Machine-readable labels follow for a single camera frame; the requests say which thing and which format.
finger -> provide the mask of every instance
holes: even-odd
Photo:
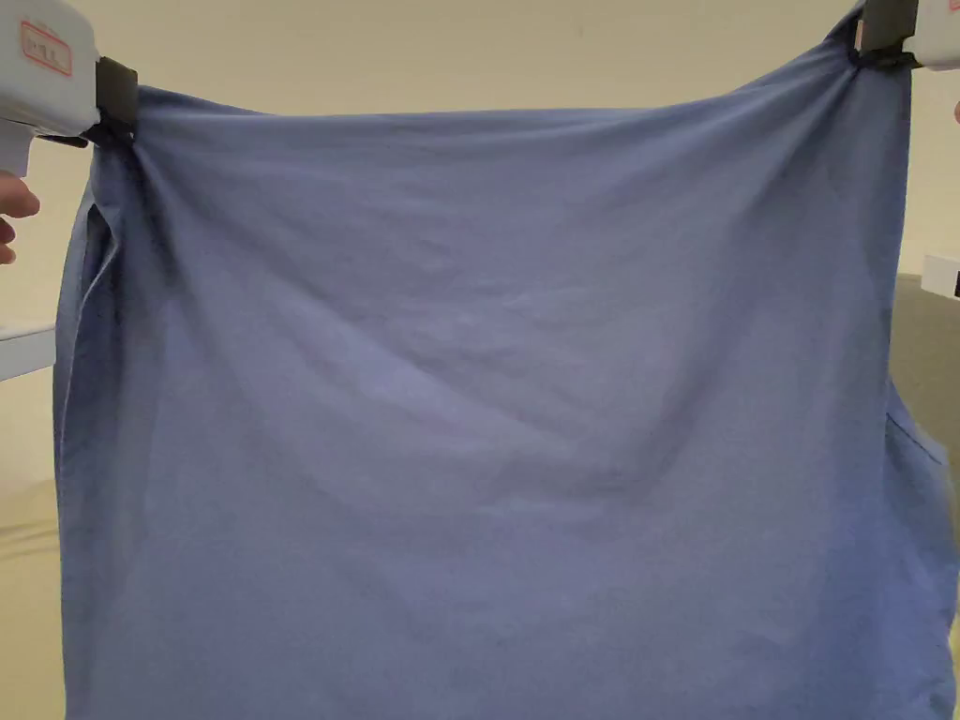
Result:
[[[23,180],[0,172],[0,213],[12,218],[29,218],[40,211],[40,200]]]
[[[9,245],[16,237],[16,230],[3,218],[0,218],[0,245]]]

blue cloth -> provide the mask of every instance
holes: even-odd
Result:
[[[906,71],[655,110],[143,92],[56,371],[70,720],[927,720]]]

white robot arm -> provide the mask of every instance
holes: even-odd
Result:
[[[24,177],[35,137],[82,147],[130,141],[137,75],[97,52],[61,0],[0,0],[0,170]]]
[[[866,0],[853,44],[868,67],[960,68],[960,0]]]

red label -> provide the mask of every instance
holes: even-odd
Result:
[[[26,20],[20,23],[20,47],[23,48],[23,54],[36,64],[68,78],[73,76],[70,46]]]

white wall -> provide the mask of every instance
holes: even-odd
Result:
[[[280,113],[650,107],[725,92],[852,0],[74,0],[145,84]],[[960,77],[918,73],[903,268],[960,255]],[[42,216],[0,269],[0,323],[53,316],[84,152],[38,144]],[[51,475],[49,373],[0,384],[0,493]]]

